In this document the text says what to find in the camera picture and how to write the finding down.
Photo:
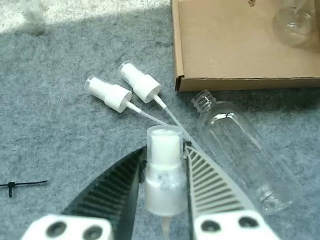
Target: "cardboard box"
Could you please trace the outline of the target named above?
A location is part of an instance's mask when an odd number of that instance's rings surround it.
[[[281,43],[279,2],[172,0],[175,89],[320,87],[319,35],[300,48]]]

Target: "plastic tube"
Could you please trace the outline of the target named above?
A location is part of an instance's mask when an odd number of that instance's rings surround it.
[[[171,217],[170,216],[162,217],[162,235],[163,235],[163,240],[169,240],[170,222],[171,222]]]
[[[299,10],[307,3],[307,0],[302,0],[299,4],[299,6],[296,7],[296,9],[294,10],[294,15],[297,14],[297,12],[299,12]]]
[[[177,126],[179,128],[181,128],[183,134],[185,135],[185,137],[187,138],[187,140],[189,140],[193,147],[195,149],[197,149],[199,152],[201,152],[202,154],[205,154],[205,156],[208,157],[208,155],[201,149],[201,147],[198,145],[198,143],[192,138],[192,136],[190,136],[190,134],[187,132],[187,130],[184,128],[184,126],[179,122],[179,120],[176,118],[176,116],[172,113],[172,111],[170,111],[170,109],[168,107],[164,108],[164,110],[167,112],[167,114],[172,118],[172,120],[177,124]]]
[[[140,114],[141,114],[142,116],[145,116],[146,118],[148,118],[148,119],[156,122],[157,124],[167,125],[164,121],[161,121],[160,119],[158,119],[158,118],[156,118],[156,117],[154,117],[154,116],[146,113],[145,111],[141,111]]]

